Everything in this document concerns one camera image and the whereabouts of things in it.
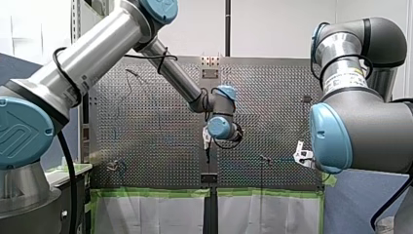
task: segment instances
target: green tape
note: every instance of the green tape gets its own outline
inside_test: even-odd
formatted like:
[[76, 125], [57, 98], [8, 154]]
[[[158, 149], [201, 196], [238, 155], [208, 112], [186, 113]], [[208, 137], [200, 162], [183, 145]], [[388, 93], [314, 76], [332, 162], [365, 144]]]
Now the green tape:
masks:
[[319, 198], [322, 193], [319, 192], [300, 192], [282, 189], [261, 189], [259, 188], [218, 188], [219, 197], [251, 196], [265, 195], [273, 197], [294, 197], [294, 198]]
[[93, 189], [93, 197], [156, 197], [156, 198], [202, 198], [209, 196], [208, 189], [166, 190], [153, 188], [104, 188]]
[[324, 185], [327, 185], [327, 186], [334, 187], [336, 182], [337, 182], [337, 177], [336, 176], [331, 175], [330, 177], [328, 177], [328, 174], [323, 173], [322, 174], [322, 180], [325, 180], [325, 179], [327, 179], [327, 180], [324, 182]]

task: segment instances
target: gray robot arm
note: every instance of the gray robot arm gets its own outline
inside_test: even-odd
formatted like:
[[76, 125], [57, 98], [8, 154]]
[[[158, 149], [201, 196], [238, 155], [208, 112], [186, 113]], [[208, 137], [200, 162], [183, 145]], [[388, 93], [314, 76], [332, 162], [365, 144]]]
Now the gray robot arm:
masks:
[[[323, 97], [311, 109], [310, 125], [318, 167], [333, 174], [348, 168], [409, 171], [413, 106], [387, 103], [395, 71], [406, 58], [402, 31], [374, 18], [326, 25], [315, 37]], [[367, 81], [360, 58], [374, 67]]]
[[[1, 101], [6, 102], [0, 102], [0, 107], [9, 113], [16, 112], [10, 116], [11, 119], [18, 115], [16, 109], [19, 108], [24, 111], [31, 109], [33, 111], [30, 113], [36, 115], [36, 118], [16, 120], [33, 128], [27, 127], [22, 137], [9, 137], [1, 143], [0, 147], [11, 150], [0, 155], [0, 170], [19, 168], [38, 161], [49, 147], [52, 137], [69, 121], [70, 108], [80, 103], [82, 96], [127, 51], [135, 49], [146, 56], [164, 56], [166, 48], [156, 35], [158, 30], [174, 20], [176, 14], [176, 1], [123, 0], [119, 8], [76, 43], [55, 54], [55, 61], [46, 64], [28, 79], [12, 79], [0, 87]], [[240, 139], [241, 129], [233, 123], [236, 99], [233, 87], [219, 86], [216, 92], [207, 95], [177, 61], [167, 58], [150, 61], [160, 67], [160, 73], [189, 102], [191, 110], [213, 113], [207, 124], [212, 137]], [[0, 136], [5, 136], [10, 129], [11, 126], [2, 125]], [[30, 135], [29, 130], [37, 134]], [[33, 146], [39, 144], [44, 146], [33, 153]]]

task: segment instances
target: vertical post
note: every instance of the vertical post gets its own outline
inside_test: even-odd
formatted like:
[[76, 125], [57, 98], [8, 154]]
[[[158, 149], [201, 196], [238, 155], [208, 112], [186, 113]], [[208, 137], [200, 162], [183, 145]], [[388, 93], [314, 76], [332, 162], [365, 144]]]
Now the vertical post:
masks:
[[225, 57], [231, 56], [231, 0], [225, 0]]

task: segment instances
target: white wall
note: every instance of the white wall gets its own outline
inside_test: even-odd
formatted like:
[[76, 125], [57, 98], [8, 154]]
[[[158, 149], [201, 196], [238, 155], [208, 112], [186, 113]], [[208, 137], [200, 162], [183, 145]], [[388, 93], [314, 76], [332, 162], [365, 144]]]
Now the white wall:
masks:
[[161, 29], [159, 38], [176, 55], [224, 54], [225, 1], [179, 0], [176, 20]]
[[44, 64], [70, 45], [70, 0], [0, 0], [0, 53]]
[[314, 29], [335, 22], [331, 0], [233, 0], [233, 57], [308, 58]]

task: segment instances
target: blue joint cap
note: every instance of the blue joint cap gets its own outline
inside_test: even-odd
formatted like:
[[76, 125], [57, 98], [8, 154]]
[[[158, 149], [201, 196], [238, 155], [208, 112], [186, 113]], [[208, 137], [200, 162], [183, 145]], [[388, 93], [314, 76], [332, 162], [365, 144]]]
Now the blue joint cap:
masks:
[[224, 117], [213, 117], [207, 123], [207, 131], [211, 137], [227, 139], [231, 133], [231, 124]]
[[[237, 98], [237, 92], [232, 86], [228, 85], [219, 85], [218, 87], [219, 90], [221, 90], [223, 93], [225, 93], [228, 97], [230, 97], [232, 100], [236, 100]], [[216, 91], [217, 94], [227, 97], [225, 94], [223, 94], [221, 91]]]
[[177, 0], [140, 0], [140, 3], [161, 24], [170, 24], [178, 15]]
[[0, 97], [0, 170], [36, 162], [53, 137], [53, 122], [43, 109], [27, 100]]
[[326, 103], [310, 111], [311, 142], [316, 161], [326, 173], [339, 174], [353, 163], [349, 134], [340, 116]]

